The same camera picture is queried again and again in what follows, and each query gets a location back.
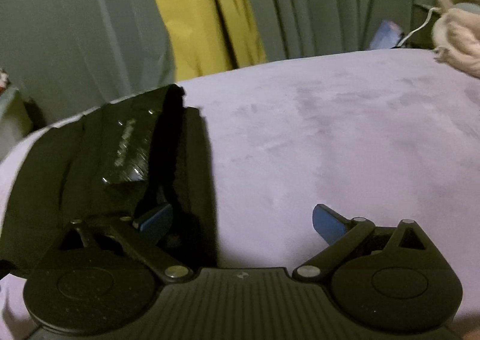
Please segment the black pants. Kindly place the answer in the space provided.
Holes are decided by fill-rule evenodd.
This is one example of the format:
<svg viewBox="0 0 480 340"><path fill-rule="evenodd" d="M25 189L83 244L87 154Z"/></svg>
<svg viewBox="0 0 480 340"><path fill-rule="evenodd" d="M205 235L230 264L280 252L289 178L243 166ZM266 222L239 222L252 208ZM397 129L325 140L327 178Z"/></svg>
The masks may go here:
<svg viewBox="0 0 480 340"><path fill-rule="evenodd" d="M8 191L1 258L27 277L70 221L170 206L214 239L208 132L176 84L103 105L41 135Z"/></svg>

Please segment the lavender bed blanket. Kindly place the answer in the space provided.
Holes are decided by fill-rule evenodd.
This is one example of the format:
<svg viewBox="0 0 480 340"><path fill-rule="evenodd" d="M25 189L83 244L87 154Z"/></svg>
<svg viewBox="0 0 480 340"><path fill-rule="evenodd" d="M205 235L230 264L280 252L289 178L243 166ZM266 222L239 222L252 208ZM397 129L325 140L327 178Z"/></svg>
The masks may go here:
<svg viewBox="0 0 480 340"><path fill-rule="evenodd" d="M468 339L479 331L479 81L425 50L279 61L177 84L208 132L214 239L176 213L195 274L163 282L66 224L27 277L1 258L3 339ZM1 164L7 193L34 142ZM325 204L400 227L325 280Z"/></svg>

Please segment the small pink white figurine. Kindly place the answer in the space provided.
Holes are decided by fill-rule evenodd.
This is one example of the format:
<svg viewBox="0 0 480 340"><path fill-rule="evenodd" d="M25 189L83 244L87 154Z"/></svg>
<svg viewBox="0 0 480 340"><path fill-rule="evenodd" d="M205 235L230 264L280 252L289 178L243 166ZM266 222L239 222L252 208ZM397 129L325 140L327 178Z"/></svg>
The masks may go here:
<svg viewBox="0 0 480 340"><path fill-rule="evenodd" d="M1 68L0 69L0 93L4 93L10 85L9 75Z"/></svg>

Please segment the blue white box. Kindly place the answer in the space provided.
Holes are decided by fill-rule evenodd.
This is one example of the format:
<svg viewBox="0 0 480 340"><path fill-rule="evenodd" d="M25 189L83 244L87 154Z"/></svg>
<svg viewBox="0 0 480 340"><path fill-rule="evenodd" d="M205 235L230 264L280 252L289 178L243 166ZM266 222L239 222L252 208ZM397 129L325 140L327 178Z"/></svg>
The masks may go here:
<svg viewBox="0 0 480 340"><path fill-rule="evenodd" d="M402 27L393 21L383 19L375 32L368 49L394 49L403 37L404 30Z"/></svg>

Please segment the grey-green curtain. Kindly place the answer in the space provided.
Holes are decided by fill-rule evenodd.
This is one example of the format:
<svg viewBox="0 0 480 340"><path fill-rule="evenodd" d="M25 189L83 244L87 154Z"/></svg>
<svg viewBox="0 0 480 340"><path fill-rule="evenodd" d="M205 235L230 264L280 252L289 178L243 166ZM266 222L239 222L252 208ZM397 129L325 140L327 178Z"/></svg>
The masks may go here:
<svg viewBox="0 0 480 340"><path fill-rule="evenodd" d="M267 61L368 48L436 0L249 0ZM176 82L155 0L1 0L1 67L53 122Z"/></svg>

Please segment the beige plush toy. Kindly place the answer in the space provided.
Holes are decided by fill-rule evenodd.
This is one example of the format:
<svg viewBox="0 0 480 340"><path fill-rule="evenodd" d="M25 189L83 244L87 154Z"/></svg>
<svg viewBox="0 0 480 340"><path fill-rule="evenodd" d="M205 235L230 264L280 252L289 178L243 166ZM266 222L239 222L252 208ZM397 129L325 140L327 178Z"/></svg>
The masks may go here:
<svg viewBox="0 0 480 340"><path fill-rule="evenodd" d="M479 0L437 0L440 17L433 24L436 60L479 77Z"/></svg>

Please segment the yellow curtain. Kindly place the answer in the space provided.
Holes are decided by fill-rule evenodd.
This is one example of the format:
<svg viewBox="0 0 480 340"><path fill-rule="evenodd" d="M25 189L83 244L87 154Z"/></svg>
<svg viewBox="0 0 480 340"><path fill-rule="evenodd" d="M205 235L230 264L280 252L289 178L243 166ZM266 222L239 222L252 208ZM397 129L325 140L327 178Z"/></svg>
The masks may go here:
<svg viewBox="0 0 480 340"><path fill-rule="evenodd" d="M177 82L267 61L249 0L155 0Z"/></svg>

